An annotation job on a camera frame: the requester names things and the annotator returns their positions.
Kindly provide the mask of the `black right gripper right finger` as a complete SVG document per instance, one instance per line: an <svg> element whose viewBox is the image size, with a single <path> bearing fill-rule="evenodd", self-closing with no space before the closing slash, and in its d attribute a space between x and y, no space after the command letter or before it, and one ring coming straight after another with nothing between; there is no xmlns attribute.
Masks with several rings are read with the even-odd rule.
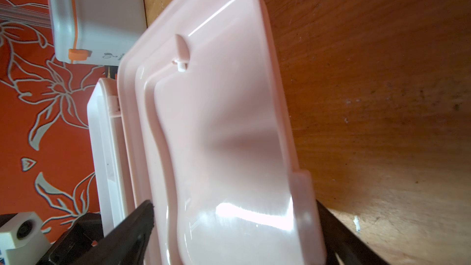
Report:
<svg viewBox="0 0 471 265"><path fill-rule="evenodd" d="M360 238L353 234L340 220L317 200L320 223L327 251L327 265L388 265Z"/></svg>

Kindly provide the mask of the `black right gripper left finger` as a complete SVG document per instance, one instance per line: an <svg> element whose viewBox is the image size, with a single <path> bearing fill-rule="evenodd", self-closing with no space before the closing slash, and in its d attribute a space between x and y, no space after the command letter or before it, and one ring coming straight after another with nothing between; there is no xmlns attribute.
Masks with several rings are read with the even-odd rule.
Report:
<svg viewBox="0 0 471 265"><path fill-rule="evenodd" d="M145 200L75 265L143 265L155 225L154 207Z"/></svg>

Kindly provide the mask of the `grey orange medicine chest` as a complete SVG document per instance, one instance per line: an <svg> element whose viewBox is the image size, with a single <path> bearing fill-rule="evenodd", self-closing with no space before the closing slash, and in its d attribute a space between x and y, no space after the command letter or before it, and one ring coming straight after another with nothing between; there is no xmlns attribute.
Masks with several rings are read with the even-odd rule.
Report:
<svg viewBox="0 0 471 265"><path fill-rule="evenodd" d="M147 29L144 0L48 0L58 61L118 66Z"/></svg>

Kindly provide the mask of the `pink medicine chest box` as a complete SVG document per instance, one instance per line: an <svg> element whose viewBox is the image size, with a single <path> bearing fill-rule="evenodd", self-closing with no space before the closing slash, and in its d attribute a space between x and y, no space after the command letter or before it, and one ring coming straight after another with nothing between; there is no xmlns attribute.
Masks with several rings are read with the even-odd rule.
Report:
<svg viewBox="0 0 471 265"><path fill-rule="evenodd" d="M87 115L104 234L153 204L146 264L325 264L263 0L173 0Z"/></svg>

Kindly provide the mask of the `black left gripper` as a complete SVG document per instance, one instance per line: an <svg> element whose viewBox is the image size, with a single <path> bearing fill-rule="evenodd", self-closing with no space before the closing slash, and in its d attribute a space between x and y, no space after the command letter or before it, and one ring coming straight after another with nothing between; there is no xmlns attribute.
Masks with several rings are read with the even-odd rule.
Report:
<svg viewBox="0 0 471 265"><path fill-rule="evenodd" d="M98 213L86 213L61 235L37 265L71 265L103 237L101 216Z"/></svg>

